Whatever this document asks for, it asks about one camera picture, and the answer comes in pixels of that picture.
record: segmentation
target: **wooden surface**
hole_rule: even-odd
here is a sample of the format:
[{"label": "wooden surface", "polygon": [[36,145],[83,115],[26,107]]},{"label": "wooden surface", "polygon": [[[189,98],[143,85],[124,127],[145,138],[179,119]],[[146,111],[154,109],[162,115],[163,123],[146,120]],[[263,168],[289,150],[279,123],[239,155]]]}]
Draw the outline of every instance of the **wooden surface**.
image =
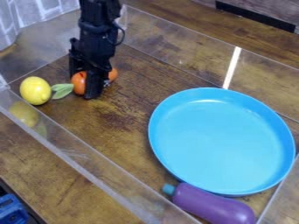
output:
[{"label": "wooden surface", "polygon": [[[199,4],[205,4],[215,8],[215,0],[194,0]],[[238,6],[241,9],[254,11],[271,18],[277,18],[287,23],[298,26],[299,25],[299,3],[297,0],[221,0],[221,2]]]},{"label": "wooden surface", "polygon": [[[157,16],[255,50],[291,66],[298,66],[298,37],[291,34],[189,1],[127,2]],[[227,21],[226,26],[221,23],[223,19]],[[245,64],[246,71],[254,71],[255,78],[251,79],[241,73],[233,87],[254,93],[257,97],[265,97],[263,99],[273,102],[282,113],[295,116],[295,98],[294,103],[286,107],[290,95],[294,95],[297,90],[297,78],[293,73],[287,73],[286,76],[275,74],[271,76],[273,79],[269,78],[273,84],[269,84],[269,88],[281,89],[283,82],[291,89],[286,94],[281,94],[277,103],[273,100],[275,97],[266,96],[261,91],[261,87],[269,83],[269,75],[266,76],[265,69],[257,67],[271,65],[261,60],[254,61],[255,63],[253,60],[247,61],[251,62]],[[150,115],[169,95],[187,88],[213,85],[124,45],[118,48],[114,65],[119,69],[120,77],[112,87],[106,89],[100,99],[84,101],[76,95],[70,95],[64,100],[51,101],[39,109],[161,193],[165,182],[175,184],[177,180],[151,152],[147,140]],[[31,75],[42,76],[51,84],[56,84],[68,82],[67,73],[68,62],[63,58]],[[16,93],[20,81],[12,83]],[[48,150],[32,141],[3,115],[0,120],[2,176],[50,223],[142,223]],[[285,120],[293,129],[295,139],[299,139],[297,122]],[[275,188],[239,199],[250,204],[257,217],[274,190]]]}]

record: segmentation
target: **lemon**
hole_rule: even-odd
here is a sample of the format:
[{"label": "lemon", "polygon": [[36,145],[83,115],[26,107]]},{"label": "lemon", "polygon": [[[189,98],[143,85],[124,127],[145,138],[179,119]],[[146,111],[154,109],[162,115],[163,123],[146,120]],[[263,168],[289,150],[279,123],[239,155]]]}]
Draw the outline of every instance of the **lemon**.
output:
[{"label": "lemon", "polygon": [[23,101],[18,101],[10,107],[10,112],[30,128],[39,122],[40,117],[38,111]]},{"label": "lemon", "polygon": [[20,94],[32,105],[42,105],[51,99],[52,88],[43,78],[31,76],[23,80]]}]

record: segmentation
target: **blue plate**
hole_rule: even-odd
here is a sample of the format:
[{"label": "blue plate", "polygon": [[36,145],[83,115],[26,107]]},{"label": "blue plate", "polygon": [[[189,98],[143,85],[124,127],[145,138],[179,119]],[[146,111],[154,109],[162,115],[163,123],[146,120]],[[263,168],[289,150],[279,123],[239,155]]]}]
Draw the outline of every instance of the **blue plate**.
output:
[{"label": "blue plate", "polygon": [[170,96],[154,111],[149,136],[173,175],[227,196],[275,186],[295,161],[295,140],[277,112],[222,88],[195,88]]}]

